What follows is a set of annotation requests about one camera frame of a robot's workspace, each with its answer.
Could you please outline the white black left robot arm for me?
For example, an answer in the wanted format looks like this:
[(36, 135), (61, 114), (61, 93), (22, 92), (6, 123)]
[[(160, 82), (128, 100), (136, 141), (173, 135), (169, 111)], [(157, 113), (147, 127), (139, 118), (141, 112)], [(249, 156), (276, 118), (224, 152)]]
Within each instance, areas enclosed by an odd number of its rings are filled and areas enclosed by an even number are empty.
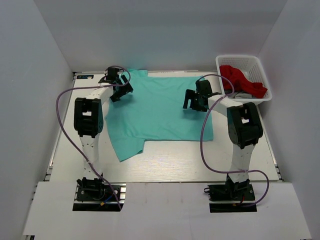
[(103, 175), (99, 156), (99, 138), (104, 128), (103, 105), (119, 101), (122, 96), (133, 92), (130, 80), (128, 70), (120, 66), (108, 67), (98, 81), (99, 85), (89, 95), (74, 101), (73, 126), (81, 142), (85, 177), (100, 178)]

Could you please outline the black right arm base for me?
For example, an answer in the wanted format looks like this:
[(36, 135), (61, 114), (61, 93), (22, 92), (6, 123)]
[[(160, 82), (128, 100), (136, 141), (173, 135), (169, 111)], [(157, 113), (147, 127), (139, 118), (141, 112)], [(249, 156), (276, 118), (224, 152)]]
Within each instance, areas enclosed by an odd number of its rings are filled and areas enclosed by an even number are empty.
[(234, 183), (227, 179), (224, 184), (211, 184), (204, 188), (208, 194), (211, 213), (255, 213), (255, 193), (249, 180)]

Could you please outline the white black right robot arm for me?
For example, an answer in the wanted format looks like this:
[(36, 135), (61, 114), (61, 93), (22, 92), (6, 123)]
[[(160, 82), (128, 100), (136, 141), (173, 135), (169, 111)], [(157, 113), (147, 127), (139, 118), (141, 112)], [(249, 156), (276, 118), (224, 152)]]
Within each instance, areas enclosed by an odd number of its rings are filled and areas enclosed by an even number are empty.
[(242, 184), (249, 183), (249, 166), (255, 146), (263, 136), (257, 106), (253, 102), (241, 103), (212, 92), (208, 80), (197, 80), (196, 90), (185, 91), (183, 108), (198, 112), (214, 110), (227, 118), (227, 130), (233, 143), (232, 161), (227, 173), (226, 195), (236, 200), (244, 193)]

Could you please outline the teal t shirt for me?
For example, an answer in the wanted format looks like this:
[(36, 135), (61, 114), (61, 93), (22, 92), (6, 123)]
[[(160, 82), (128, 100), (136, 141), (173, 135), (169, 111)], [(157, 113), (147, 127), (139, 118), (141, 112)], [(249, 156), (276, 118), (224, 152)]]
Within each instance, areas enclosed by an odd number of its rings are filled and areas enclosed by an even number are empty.
[(212, 141), (212, 117), (183, 103), (197, 77), (151, 77), (130, 70), (132, 93), (110, 102), (105, 117), (110, 142), (119, 161), (143, 152), (146, 141)]

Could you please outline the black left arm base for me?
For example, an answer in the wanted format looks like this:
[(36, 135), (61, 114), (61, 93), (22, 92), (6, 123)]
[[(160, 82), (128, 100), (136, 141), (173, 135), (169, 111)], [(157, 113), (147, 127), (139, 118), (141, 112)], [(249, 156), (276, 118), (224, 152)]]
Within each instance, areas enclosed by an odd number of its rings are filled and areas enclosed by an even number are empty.
[(126, 184), (108, 185), (101, 179), (78, 179), (74, 195), (74, 212), (120, 212), (125, 203)]

